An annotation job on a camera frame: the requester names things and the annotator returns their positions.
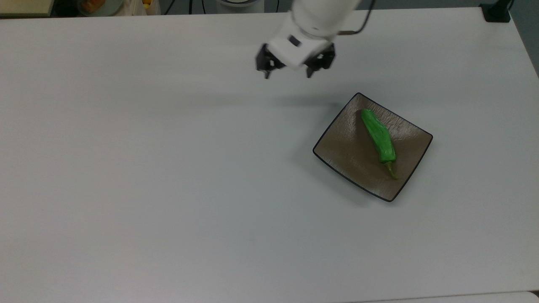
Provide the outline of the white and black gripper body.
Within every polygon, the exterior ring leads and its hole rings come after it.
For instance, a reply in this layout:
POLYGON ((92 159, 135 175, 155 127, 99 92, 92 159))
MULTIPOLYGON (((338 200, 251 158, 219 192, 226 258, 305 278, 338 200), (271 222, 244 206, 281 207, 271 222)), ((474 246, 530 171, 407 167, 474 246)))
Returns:
POLYGON ((307 33, 295 23, 293 17, 286 16, 267 43, 267 49, 286 67, 296 70, 329 47, 334 38, 335 35, 319 37, 307 33))

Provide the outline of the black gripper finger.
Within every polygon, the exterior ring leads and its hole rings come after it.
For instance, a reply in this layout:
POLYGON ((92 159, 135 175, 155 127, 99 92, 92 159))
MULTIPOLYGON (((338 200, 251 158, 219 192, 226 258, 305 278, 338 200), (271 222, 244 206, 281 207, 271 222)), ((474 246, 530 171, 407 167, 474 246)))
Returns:
POLYGON ((262 44, 255 57, 256 70, 264 73, 264 78, 269 79, 272 71, 282 69, 285 64, 268 50, 268 43, 262 44))
POLYGON ((306 60, 304 62, 304 65, 306 66, 306 77, 311 78, 312 75, 320 69, 329 69, 335 56, 335 45, 330 44, 325 50, 306 60))

